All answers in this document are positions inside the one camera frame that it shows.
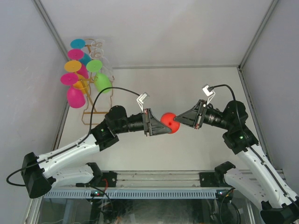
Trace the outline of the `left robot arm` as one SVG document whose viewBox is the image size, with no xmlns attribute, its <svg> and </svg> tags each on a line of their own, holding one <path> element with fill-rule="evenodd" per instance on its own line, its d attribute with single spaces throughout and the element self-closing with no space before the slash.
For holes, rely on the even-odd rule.
<svg viewBox="0 0 299 224">
<path fill-rule="evenodd" d="M 123 106 L 112 107 L 103 121 L 79 140 L 55 151 L 24 156 L 21 176 L 28 196 L 33 198 L 47 194 L 56 186 L 90 184 L 99 186 L 102 174 L 94 162 L 79 168 L 67 169 L 72 162 L 88 155 L 101 152 L 119 141 L 121 133 L 143 131 L 145 135 L 156 136 L 171 133 L 171 129 L 152 114 L 151 109 L 127 116 Z"/>
</svg>

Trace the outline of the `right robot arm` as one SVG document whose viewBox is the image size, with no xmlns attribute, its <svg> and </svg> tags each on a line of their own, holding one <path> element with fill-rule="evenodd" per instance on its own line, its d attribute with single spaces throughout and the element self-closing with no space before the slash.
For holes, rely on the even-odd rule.
<svg viewBox="0 0 299 224">
<path fill-rule="evenodd" d="M 240 101 L 228 102 L 224 111 L 204 100 L 175 117 L 180 124 L 199 129 L 203 124 L 225 130 L 224 143 L 249 168 L 255 182 L 243 177 L 232 163 L 215 168 L 215 182 L 240 191 L 260 211 L 266 224 L 291 224 L 299 218 L 299 196 L 281 178 L 263 152 L 258 139 L 246 126 L 248 114 Z"/>
</svg>

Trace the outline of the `green plastic wine glass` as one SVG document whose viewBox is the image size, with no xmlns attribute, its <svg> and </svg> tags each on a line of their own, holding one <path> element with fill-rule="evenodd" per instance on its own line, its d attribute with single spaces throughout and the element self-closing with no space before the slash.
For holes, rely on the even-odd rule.
<svg viewBox="0 0 299 224">
<path fill-rule="evenodd" d="M 109 92 L 111 89 L 104 90 L 108 87 L 112 87 L 109 78 L 100 72 L 102 69 L 102 62 L 99 60 L 91 60 L 87 65 L 86 69 L 91 73 L 96 73 L 94 76 L 94 85 L 98 92 L 103 91 L 103 93 Z"/>
</svg>

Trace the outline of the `red plastic wine glass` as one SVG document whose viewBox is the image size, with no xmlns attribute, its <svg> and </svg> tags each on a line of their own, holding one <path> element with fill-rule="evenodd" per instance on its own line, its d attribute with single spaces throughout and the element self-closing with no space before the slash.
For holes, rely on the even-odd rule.
<svg viewBox="0 0 299 224">
<path fill-rule="evenodd" d="M 174 120 L 175 117 L 176 115 L 174 113 L 167 112 L 163 114 L 160 119 L 161 123 L 163 123 L 164 125 L 166 125 L 171 129 L 170 134 L 177 132 L 180 128 L 180 123 Z"/>
</svg>

